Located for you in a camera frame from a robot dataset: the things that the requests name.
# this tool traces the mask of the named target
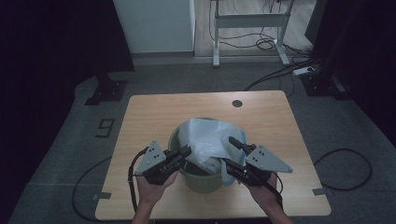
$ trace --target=dark background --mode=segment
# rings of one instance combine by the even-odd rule
[[[89,77],[132,71],[113,1],[0,6],[1,217],[6,222]]]
[[[329,0],[314,57],[320,76],[336,76],[346,92],[396,146],[396,4]]]
[[[324,58],[356,1],[329,2],[316,44]],[[396,20],[384,1],[362,2],[331,70],[396,145]],[[111,0],[15,0],[2,3],[0,17],[3,223],[62,127],[77,84],[134,67]]]

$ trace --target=black cable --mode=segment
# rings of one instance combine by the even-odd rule
[[[233,0],[233,9],[239,14],[239,11],[235,7],[235,0]]]
[[[103,162],[108,161],[108,160],[110,160],[110,159],[111,159],[111,157],[107,157],[107,158],[105,158],[104,160],[99,161],[98,163],[96,163],[93,167],[91,167],[88,171],[86,171],[86,172],[79,178],[79,180],[77,181],[76,185],[75,185],[74,188],[73,188],[73,194],[72,194],[72,205],[73,205],[73,209],[74,209],[74,211],[77,213],[77,215],[78,215],[79,217],[82,217],[82,218],[85,219],[85,220],[94,221],[94,222],[104,222],[104,221],[99,220],[99,219],[96,219],[96,218],[85,217],[84,215],[82,215],[82,214],[78,211],[77,206],[76,206],[76,202],[75,202],[75,196],[76,196],[76,190],[77,190],[77,187],[78,187],[78,185],[79,185],[79,182],[81,182],[81,180],[85,177],[85,175],[87,175],[91,170],[93,170],[93,169],[96,168],[98,165],[100,165],[100,164],[102,164]]]
[[[255,85],[257,85],[257,84],[259,84],[259,83],[261,83],[261,82],[264,82],[265,80],[268,80],[268,79],[273,78],[273,77],[285,76],[285,75],[287,75],[287,74],[290,74],[290,73],[291,73],[293,70],[295,70],[295,69],[302,68],[302,67],[307,66],[308,64],[314,63],[314,62],[316,62],[316,61],[317,61],[316,59],[311,59],[311,60],[307,60],[307,61],[305,61],[305,62],[293,64],[293,65],[291,65],[291,66],[289,66],[289,67],[282,68],[282,69],[280,69],[280,70],[278,70],[278,71],[275,71],[275,72],[273,72],[273,73],[270,73],[270,74],[268,74],[268,75],[266,75],[266,76],[264,76],[264,77],[261,77],[261,78],[257,79],[256,81],[252,82],[250,85],[248,85],[248,86],[244,89],[244,91],[250,90],[250,88],[252,88],[253,86],[255,86]],[[285,73],[285,74],[280,74],[280,75],[274,76],[274,75],[276,75],[276,74],[278,74],[278,73],[281,73],[281,72],[283,72],[283,71],[286,71],[286,70],[288,70],[288,69],[290,69],[289,72],[287,72],[287,73]]]
[[[274,3],[275,3],[275,0],[273,0],[272,3],[270,2],[270,0],[267,1],[267,4],[269,5],[269,11],[270,11],[270,13],[272,13],[272,9],[273,9],[273,7],[274,7]],[[281,4],[282,4],[282,1],[279,0],[279,9],[278,9],[278,13],[280,12]],[[264,3],[264,5],[262,6],[262,11],[265,9],[265,7],[266,7],[266,4]],[[210,25],[210,24],[211,24],[211,12],[212,12],[212,4],[211,4],[211,2],[209,2],[209,35],[210,35],[210,38],[211,38],[212,40],[215,40],[215,39],[213,38],[212,31],[211,31],[211,28],[210,28],[210,27],[211,27],[211,25]],[[250,36],[250,35],[259,35],[259,36],[260,36],[260,39],[258,39],[258,40],[256,41],[256,44],[255,44],[255,45],[250,45],[250,46],[236,46],[236,45],[233,45],[233,44],[230,44],[230,43],[227,43],[227,42],[223,42],[223,41],[219,41],[219,44],[228,45],[228,46],[231,46],[231,47],[236,48],[236,49],[250,49],[250,48],[258,48],[258,49],[260,49],[260,50],[269,50],[269,49],[273,49],[273,48],[275,47],[275,44],[274,44],[274,42],[273,42],[274,38],[271,37],[271,36],[269,36],[269,35],[264,35],[264,34],[262,33],[263,31],[264,31],[264,28],[262,28],[262,31],[261,31],[259,34],[252,33],[252,34],[239,35],[239,36],[232,36],[232,37],[223,37],[223,36],[220,36],[220,35],[219,35],[219,39],[236,39],[236,38],[242,38],[242,37],[246,37],[246,36]],[[263,47],[261,47],[261,44],[268,44],[268,45],[269,45],[269,48],[263,48]],[[302,55],[307,55],[307,56],[310,56],[310,55],[312,54],[312,51],[310,51],[310,50],[305,50],[305,49],[294,49],[294,48],[290,47],[289,45],[286,45],[285,43],[282,43],[282,45],[285,46],[286,50],[288,50],[288,51],[290,51],[290,52],[294,52],[294,53],[302,54]]]
[[[261,12],[261,13],[264,13],[264,10],[265,10],[265,8],[267,7],[268,1],[269,1],[269,0],[266,0],[266,1],[264,1],[264,3],[262,4],[262,9],[260,9],[260,12]]]
[[[296,58],[306,58],[306,59],[308,59],[308,60],[310,59],[309,56],[301,55],[301,56],[292,56],[292,57],[291,57],[291,61],[292,61],[293,63],[297,63],[297,62],[294,61],[294,59],[296,59]]]
[[[277,175],[277,173],[273,172],[273,174],[276,175],[276,178],[279,180],[279,183],[280,183],[280,192],[279,193],[282,193],[283,192],[283,182],[280,179],[279,175]]]
[[[291,74],[289,74],[290,80],[291,80],[291,93],[289,93],[286,97],[290,97],[294,94],[294,79],[291,76]]]
[[[357,151],[355,151],[355,150],[352,150],[352,149],[349,149],[349,148],[339,148],[339,149],[330,151],[330,152],[324,154],[322,157],[320,157],[317,161],[315,161],[315,162],[314,162],[314,165],[317,165],[319,162],[321,162],[323,159],[325,159],[325,158],[328,157],[329,155],[331,155],[331,154],[333,154],[333,153],[335,153],[335,152],[339,152],[339,151],[348,151],[348,152],[352,152],[352,153],[355,153],[355,154],[359,155],[364,161],[367,162],[367,164],[368,164],[368,166],[369,166],[369,174],[366,176],[366,178],[365,178],[363,181],[361,181],[359,184],[357,184],[356,186],[354,186],[354,187],[352,187],[352,188],[337,188],[337,187],[334,187],[334,186],[330,186],[330,185],[328,185],[328,184],[325,184],[325,183],[323,183],[323,182],[320,182],[320,183],[321,183],[323,186],[325,186],[325,187],[327,187],[327,188],[329,188],[329,189],[335,189],[335,190],[340,190],[340,191],[349,191],[349,190],[353,190],[353,189],[358,189],[358,188],[360,188],[361,186],[363,186],[364,184],[366,184],[367,181],[369,181],[369,179],[370,179],[371,176],[372,176],[372,173],[373,173],[373,166],[372,166],[372,164],[371,164],[363,155],[361,155],[359,152],[357,152]]]
[[[137,153],[137,155],[132,160],[131,166],[129,167],[129,171],[128,171],[128,183],[129,183],[129,187],[131,189],[132,206],[134,207],[135,212],[137,210],[137,202],[136,202],[136,192],[134,191],[134,164],[136,163],[137,159],[140,156],[142,156],[146,153],[148,148],[149,147],[146,147],[145,149],[143,149]]]
[[[280,90],[282,88],[282,78],[277,77],[277,79],[279,79],[279,85],[277,86],[277,89]]]

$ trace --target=wire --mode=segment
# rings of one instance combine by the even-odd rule
[[[280,88],[282,87],[282,78],[281,77],[277,77],[277,79],[279,79],[279,85],[278,85],[278,89],[280,90]]]
[[[249,91],[253,86],[255,86],[255,85],[257,85],[257,84],[259,84],[259,83],[261,83],[261,82],[264,82],[265,80],[268,80],[268,79],[270,79],[270,78],[274,78],[274,77],[283,77],[283,76],[285,76],[285,75],[288,75],[288,74],[290,74],[293,70],[298,69],[298,68],[302,68],[302,67],[307,66],[308,64],[314,63],[314,62],[316,62],[316,61],[317,61],[317,59],[310,59],[310,60],[307,60],[307,61],[304,61],[304,62],[301,62],[301,63],[293,64],[293,65],[291,65],[291,66],[289,66],[289,67],[285,67],[285,68],[280,69],[280,70],[278,70],[278,71],[275,71],[275,72],[273,72],[273,73],[270,73],[270,74],[268,74],[268,75],[266,75],[266,76],[264,76],[264,77],[261,77],[261,78],[257,79],[256,81],[252,82],[250,85],[248,85],[248,86],[244,89],[244,91]],[[279,73],[284,72],[284,71],[289,70],[289,69],[290,69],[289,72],[284,73],[284,74],[279,74]]]
[[[91,167],[88,171],[86,171],[86,172],[79,178],[79,180],[77,181],[76,185],[75,185],[74,188],[73,188],[73,194],[72,194],[72,205],[73,205],[73,209],[74,209],[74,211],[77,213],[77,215],[78,215],[79,217],[82,217],[82,218],[85,219],[85,220],[94,221],[94,222],[104,222],[104,221],[99,220],[99,219],[96,219],[96,218],[85,217],[84,215],[82,215],[82,214],[78,211],[77,206],[76,206],[75,198],[76,198],[76,191],[77,191],[77,187],[78,187],[78,185],[79,185],[79,182],[81,182],[81,180],[82,180],[91,170],[93,170],[94,168],[96,168],[97,166],[99,166],[100,164],[102,164],[103,162],[108,161],[108,160],[110,160],[110,159],[111,159],[111,156],[105,158],[105,159],[102,160],[102,161],[99,161],[98,163],[96,163],[93,167]]]
[[[291,80],[291,93],[289,93],[288,95],[286,95],[286,97],[291,97],[294,94],[294,79],[291,76],[291,74],[289,74],[290,80]]]
[[[279,175],[277,175],[277,173],[273,172],[273,174],[276,175],[276,178],[279,180],[279,183],[280,183],[280,192],[279,192],[279,194],[281,194],[283,192],[283,182],[280,179]]]
[[[308,60],[310,59],[309,56],[301,55],[301,56],[292,56],[292,57],[291,57],[291,61],[292,61],[293,63],[297,63],[297,62],[294,61],[294,59],[296,59],[296,58],[307,58]]]
[[[144,155],[146,151],[148,150],[149,147],[146,147],[145,149],[139,151],[137,155],[134,157],[132,160],[131,166],[129,167],[128,171],[128,182],[129,182],[129,187],[131,189],[131,199],[132,199],[132,206],[134,207],[134,211],[136,212],[137,210],[137,202],[136,202],[136,192],[134,191],[134,164],[136,163],[137,159]]]
[[[271,0],[267,0],[266,2],[264,2],[264,5],[262,6],[261,12],[264,12],[264,9],[268,5],[269,6],[269,12],[272,13],[272,9],[273,9],[275,0],[273,0],[272,2],[270,2],[270,1]],[[282,1],[279,0],[278,13],[280,12],[281,4],[282,4]],[[239,11],[235,8],[235,2],[233,2],[233,8],[239,14]],[[215,40],[213,38],[212,31],[211,31],[211,12],[212,12],[212,4],[211,4],[211,1],[210,1],[209,2],[209,35],[210,35],[210,38],[212,40]],[[233,44],[230,44],[230,43],[227,43],[227,42],[223,42],[223,41],[219,41],[219,44],[228,45],[228,46],[231,46],[231,47],[236,48],[236,49],[250,49],[250,48],[258,48],[260,50],[273,49],[275,47],[275,43],[274,43],[275,39],[273,37],[269,36],[269,35],[263,34],[262,32],[264,32],[264,31],[266,31],[266,30],[264,30],[264,28],[262,28],[262,30],[261,30],[261,32],[259,34],[252,33],[252,34],[247,34],[247,35],[238,35],[238,36],[231,36],[231,37],[223,37],[223,36],[219,35],[219,39],[226,39],[226,40],[242,38],[242,37],[246,37],[246,36],[250,36],[250,35],[259,35],[260,39],[258,39],[254,45],[236,46],[236,45],[233,45]],[[277,38],[279,38],[278,27],[276,27],[276,34],[277,34]],[[264,48],[264,47],[262,47],[262,44],[267,44],[269,46],[268,46],[268,48]],[[294,54],[306,55],[306,56],[311,56],[312,55],[312,51],[311,50],[295,49],[295,48],[292,48],[289,45],[286,45],[285,43],[282,43],[282,45],[286,48],[287,51],[292,52]]]
[[[233,9],[239,14],[239,11],[235,7],[235,0],[233,0]]]
[[[262,185],[267,188],[268,190],[270,190],[275,196],[276,196],[276,200],[279,203],[280,207],[283,210],[283,198],[281,195],[281,192],[283,191],[283,183],[282,180],[280,180],[279,176],[275,173],[275,172],[271,172],[272,174],[276,175],[276,177],[279,179],[280,182],[280,186],[281,186],[281,191],[278,192],[276,190],[276,188],[274,188],[272,185],[270,185],[267,181],[262,182]]]
[[[352,150],[352,149],[349,149],[349,148],[339,148],[339,149],[330,151],[330,152],[324,154],[322,157],[320,157],[316,162],[314,162],[314,165],[317,165],[318,163],[320,163],[323,159],[325,159],[325,158],[328,157],[329,155],[331,155],[331,154],[333,154],[333,153],[335,153],[335,152],[339,152],[339,151],[349,151],[349,152],[352,152],[352,153],[355,153],[355,154],[359,155],[364,161],[367,162],[368,167],[369,167],[369,174],[366,176],[366,178],[365,178],[363,181],[361,181],[359,184],[357,184],[356,186],[351,187],[351,188],[338,188],[338,187],[330,186],[330,185],[328,185],[328,184],[326,184],[326,183],[323,183],[323,182],[320,182],[320,183],[321,183],[323,186],[325,186],[325,187],[327,187],[327,188],[329,188],[329,189],[335,189],[335,190],[340,190],[340,191],[349,191],[349,190],[353,190],[353,189],[358,189],[358,188],[360,188],[361,186],[363,186],[364,184],[366,184],[367,181],[369,181],[369,179],[370,179],[371,176],[372,176],[372,173],[373,173],[373,166],[372,166],[372,164],[371,164],[363,155],[361,155],[359,152],[357,152],[357,151],[355,151],[355,150]]]

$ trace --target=translucent plastic bag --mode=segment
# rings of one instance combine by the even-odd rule
[[[230,186],[234,177],[227,174],[226,165],[219,158],[227,158],[243,164],[245,153],[229,143],[232,136],[246,143],[245,133],[230,122],[213,119],[190,119],[179,127],[181,146],[189,145],[191,155],[187,161],[196,164],[210,174],[221,172],[224,186]]]

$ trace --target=white wall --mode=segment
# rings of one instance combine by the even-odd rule
[[[113,0],[131,53],[193,51],[193,0]]]

